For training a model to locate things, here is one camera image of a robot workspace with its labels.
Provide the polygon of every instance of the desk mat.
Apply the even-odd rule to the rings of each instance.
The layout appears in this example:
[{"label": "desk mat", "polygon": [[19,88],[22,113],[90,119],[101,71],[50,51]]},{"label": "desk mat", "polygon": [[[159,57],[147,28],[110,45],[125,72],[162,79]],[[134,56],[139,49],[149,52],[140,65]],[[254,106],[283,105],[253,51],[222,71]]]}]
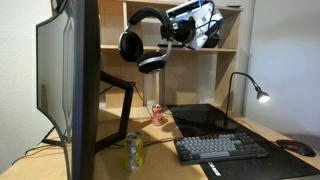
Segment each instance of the desk mat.
[{"label": "desk mat", "polygon": [[[215,127],[215,121],[224,118],[224,112],[210,104],[168,105],[183,136],[201,136],[224,132]],[[200,164],[208,179],[289,179],[320,174],[320,170],[293,156],[259,134],[238,125],[234,132],[245,132],[269,152],[264,158]]]}]

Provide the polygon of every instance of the wooden cabinet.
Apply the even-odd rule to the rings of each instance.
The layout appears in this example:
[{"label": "wooden cabinet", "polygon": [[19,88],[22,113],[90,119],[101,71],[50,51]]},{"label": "wooden cabinet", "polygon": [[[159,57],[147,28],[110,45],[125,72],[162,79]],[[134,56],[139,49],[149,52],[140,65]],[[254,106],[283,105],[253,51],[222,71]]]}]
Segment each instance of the wooden cabinet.
[{"label": "wooden cabinet", "polygon": [[[99,0],[102,70],[126,81],[136,82],[140,92],[134,93],[133,107],[153,104],[193,104],[210,103],[225,108],[229,79],[236,71],[239,29],[242,9],[218,7],[223,23],[220,41],[215,48],[192,51],[173,48],[163,71],[142,74],[136,63],[125,62],[118,52],[118,41],[127,27],[128,19],[138,9],[146,6],[165,12],[183,2],[148,0]],[[160,38],[160,22],[146,18],[136,26],[135,32],[141,37],[144,50],[165,52],[157,47],[164,41]],[[111,88],[105,93],[107,108],[122,107],[123,92]]]}]

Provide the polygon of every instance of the curved monitor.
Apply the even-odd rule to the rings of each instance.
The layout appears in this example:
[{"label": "curved monitor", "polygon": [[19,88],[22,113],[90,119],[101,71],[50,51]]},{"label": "curved monitor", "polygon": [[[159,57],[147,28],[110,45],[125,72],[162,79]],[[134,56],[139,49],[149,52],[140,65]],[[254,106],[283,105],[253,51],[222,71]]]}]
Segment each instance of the curved monitor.
[{"label": "curved monitor", "polygon": [[37,108],[60,137],[68,179],[91,179],[100,84],[97,1],[52,2],[55,15],[36,26]]}]

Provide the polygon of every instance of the soda can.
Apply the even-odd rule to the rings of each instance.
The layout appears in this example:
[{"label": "soda can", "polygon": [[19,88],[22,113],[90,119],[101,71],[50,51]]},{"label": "soda can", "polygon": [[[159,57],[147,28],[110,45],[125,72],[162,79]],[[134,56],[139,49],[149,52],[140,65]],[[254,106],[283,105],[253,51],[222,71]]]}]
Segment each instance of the soda can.
[{"label": "soda can", "polygon": [[133,171],[143,164],[143,143],[139,132],[130,132],[124,140],[123,151],[124,166]]},{"label": "soda can", "polygon": [[155,126],[161,126],[163,124],[163,114],[162,114],[162,108],[159,104],[152,106],[152,123]]}]

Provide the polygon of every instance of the desk lamp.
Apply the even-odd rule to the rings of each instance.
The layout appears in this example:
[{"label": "desk lamp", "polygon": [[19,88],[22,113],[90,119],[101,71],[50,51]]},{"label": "desk lamp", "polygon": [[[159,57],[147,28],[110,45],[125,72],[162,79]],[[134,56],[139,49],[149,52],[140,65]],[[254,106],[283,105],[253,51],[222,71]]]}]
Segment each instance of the desk lamp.
[{"label": "desk lamp", "polygon": [[240,74],[240,75],[246,76],[247,78],[249,78],[251,80],[253,86],[255,87],[255,90],[257,91],[257,99],[261,103],[267,102],[270,99],[269,94],[264,92],[264,91],[262,91],[261,88],[258,86],[258,84],[253,80],[253,78],[251,76],[249,76],[248,74],[245,74],[245,73],[241,73],[241,72],[233,72],[231,74],[230,82],[229,82],[228,102],[227,102],[227,109],[226,109],[226,113],[225,113],[224,119],[223,120],[218,120],[215,123],[217,128],[223,129],[223,130],[228,130],[228,131],[234,131],[234,130],[237,129],[237,125],[235,123],[228,122],[228,110],[229,110],[229,99],[230,99],[231,82],[232,82],[232,77],[235,74]]}]

